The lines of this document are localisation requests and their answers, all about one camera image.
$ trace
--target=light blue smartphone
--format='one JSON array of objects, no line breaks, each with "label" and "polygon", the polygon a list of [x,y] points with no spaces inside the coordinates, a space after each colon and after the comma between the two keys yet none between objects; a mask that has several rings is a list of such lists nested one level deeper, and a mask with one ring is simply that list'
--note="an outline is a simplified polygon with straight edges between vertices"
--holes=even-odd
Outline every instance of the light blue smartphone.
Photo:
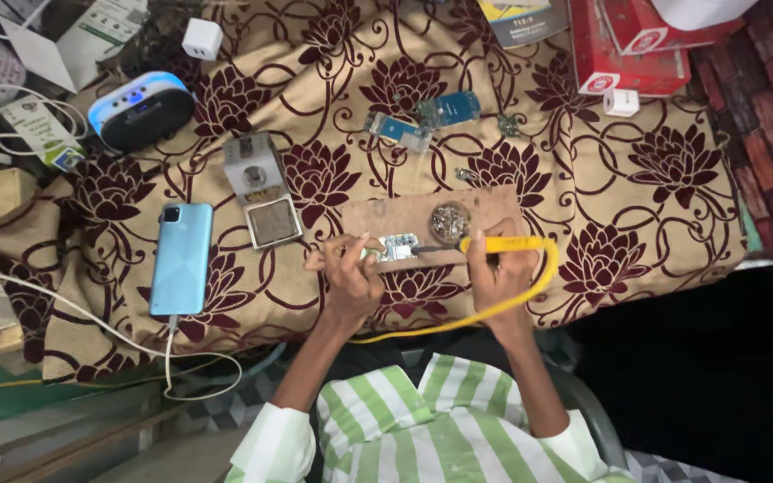
[{"label": "light blue smartphone", "polygon": [[214,209],[209,204],[163,206],[151,283],[151,315],[189,315],[202,311],[213,224]]}]

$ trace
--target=white charger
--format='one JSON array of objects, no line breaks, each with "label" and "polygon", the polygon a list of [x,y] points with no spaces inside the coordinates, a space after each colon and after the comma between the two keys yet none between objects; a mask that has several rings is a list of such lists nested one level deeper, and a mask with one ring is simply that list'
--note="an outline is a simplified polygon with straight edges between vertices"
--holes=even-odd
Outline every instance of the white charger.
[{"label": "white charger", "polygon": [[607,89],[604,93],[604,114],[629,118],[640,110],[640,95],[631,89]]},{"label": "white charger", "polygon": [[190,18],[181,46],[190,57],[217,60],[222,44],[222,28],[212,21]]}]

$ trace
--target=brown floral cloth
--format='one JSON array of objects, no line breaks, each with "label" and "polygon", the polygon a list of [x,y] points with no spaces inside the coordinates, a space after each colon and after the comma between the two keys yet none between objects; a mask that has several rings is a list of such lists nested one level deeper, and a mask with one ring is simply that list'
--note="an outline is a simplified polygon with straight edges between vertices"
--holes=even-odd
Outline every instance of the brown floral cloth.
[{"label": "brown floral cloth", "polygon": [[[0,271],[59,291],[121,333],[160,349],[166,317],[146,300],[166,203],[211,203],[214,234],[204,312],[182,316],[174,352],[228,351],[303,339],[327,281],[306,255],[343,233],[349,199],[512,184],[532,234],[562,252],[558,277],[528,304],[558,326],[607,305],[718,280],[745,253],[735,187],[704,107],[644,101],[632,119],[577,93],[569,34],[505,51],[475,0],[284,1],[206,10],[225,33],[220,61],[179,59],[198,109],[174,138],[139,156],[100,155],[0,220]],[[414,105],[472,90],[483,115],[438,131],[419,155],[362,132],[370,111],[412,120]],[[497,115],[516,115],[504,138]],[[281,153],[302,240],[252,249],[222,171],[221,144],[268,131]],[[478,176],[455,178],[456,168]],[[400,330],[471,311],[464,266],[398,271],[369,327]],[[150,357],[66,304],[5,286],[26,358],[49,381],[88,381]]]}]

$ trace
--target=brick pattern wall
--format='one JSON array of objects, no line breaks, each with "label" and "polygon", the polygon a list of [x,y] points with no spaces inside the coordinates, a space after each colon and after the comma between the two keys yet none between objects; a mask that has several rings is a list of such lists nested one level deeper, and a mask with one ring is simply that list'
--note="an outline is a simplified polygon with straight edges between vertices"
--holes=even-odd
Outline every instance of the brick pattern wall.
[{"label": "brick pattern wall", "polygon": [[692,51],[698,96],[725,131],[733,173],[763,245],[773,252],[773,0],[746,15],[747,27],[713,47]]}]

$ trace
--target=striped shirt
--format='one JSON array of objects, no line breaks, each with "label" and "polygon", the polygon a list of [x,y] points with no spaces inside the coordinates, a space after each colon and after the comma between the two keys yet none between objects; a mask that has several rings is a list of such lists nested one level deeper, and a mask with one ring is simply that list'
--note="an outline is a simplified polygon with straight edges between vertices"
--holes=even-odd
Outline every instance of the striped shirt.
[{"label": "striped shirt", "polygon": [[580,411],[534,438],[517,383],[459,357],[435,354],[418,388],[397,366],[331,381],[317,405],[319,448],[308,414],[264,405],[226,483],[302,482],[317,450],[331,483],[633,483],[601,460]]}]

